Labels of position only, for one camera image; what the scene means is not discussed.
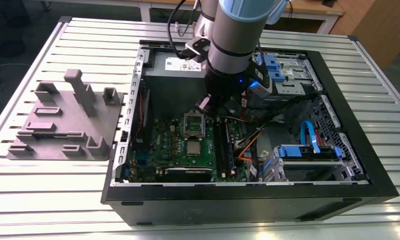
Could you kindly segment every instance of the floor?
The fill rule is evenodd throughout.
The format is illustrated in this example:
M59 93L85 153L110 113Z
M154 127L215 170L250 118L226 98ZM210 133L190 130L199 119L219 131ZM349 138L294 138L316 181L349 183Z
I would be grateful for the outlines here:
M21 36L25 43L25 52L17 57L0 57L0 65L9 63L29 65L33 62L61 16L127 21L141 20L139 11L135 7L89 5L86 8L83 4L53 2L50 11L45 12L38 1L25 1L23 3L31 23L19 29L13 36ZM165 23L169 14L169 10L151 9L150 19L153 22ZM187 17L189 12L186 11L178 12L174 16L179 23L185 23ZM25 65L5 65L0 67L0 113L11 97L26 70L27 66ZM384 73L400 92L400 56L384 69Z

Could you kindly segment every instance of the black case frame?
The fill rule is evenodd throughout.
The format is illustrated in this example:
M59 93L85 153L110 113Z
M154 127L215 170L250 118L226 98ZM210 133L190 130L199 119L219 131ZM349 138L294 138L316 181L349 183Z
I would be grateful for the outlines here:
M165 44L141 47L169 52ZM337 83L317 51L264 48L304 53L322 86L369 184L249 186L110 186L113 154L101 203L111 206L129 225L183 225L321 221L365 204L398 196Z

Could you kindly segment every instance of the white table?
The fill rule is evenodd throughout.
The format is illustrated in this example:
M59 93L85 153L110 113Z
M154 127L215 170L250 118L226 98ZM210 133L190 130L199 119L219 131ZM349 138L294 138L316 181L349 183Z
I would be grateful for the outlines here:
M73 18L55 25L0 115L0 238L400 239L400 197L324 222L130 227L99 204L106 161L5 158L37 99L31 91L38 82L51 81L67 90L63 72L81 69L93 90L113 87L126 93L141 39L165 41L165 24ZM345 36L277 31L265 31L260 42L262 47L321 52L400 193L400 95L361 45Z

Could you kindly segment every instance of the motherboard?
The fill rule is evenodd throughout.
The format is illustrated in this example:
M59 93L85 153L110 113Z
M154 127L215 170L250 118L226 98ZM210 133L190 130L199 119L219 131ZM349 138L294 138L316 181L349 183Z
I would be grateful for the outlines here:
M133 154L130 180L155 183L162 177L174 176L175 182L245 182L246 167L234 165L231 151L222 158L217 153L226 153L222 139L230 147L239 138L239 124L233 120L206 119L195 112L155 118L149 149Z

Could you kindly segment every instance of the green circuit board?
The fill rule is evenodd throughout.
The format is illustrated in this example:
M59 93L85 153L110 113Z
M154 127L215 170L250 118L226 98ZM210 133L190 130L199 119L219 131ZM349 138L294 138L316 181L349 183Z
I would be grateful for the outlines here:
M217 176L214 157L213 124L210 119L203 120L203 138L183 137L183 127L189 131L199 131L197 119L187 119L183 126L183 117L159 118L153 120L151 138L147 153L139 152L134 155L138 166L135 167L137 182L153 183L155 181L155 170L158 167L183 167L211 169L213 182L244 182L246 179L245 167L234 169L235 174L229 177ZM229 134L233 141L239 139L239 126L235 121L227 121ZM187 154L187 141L199 145L195 155Z

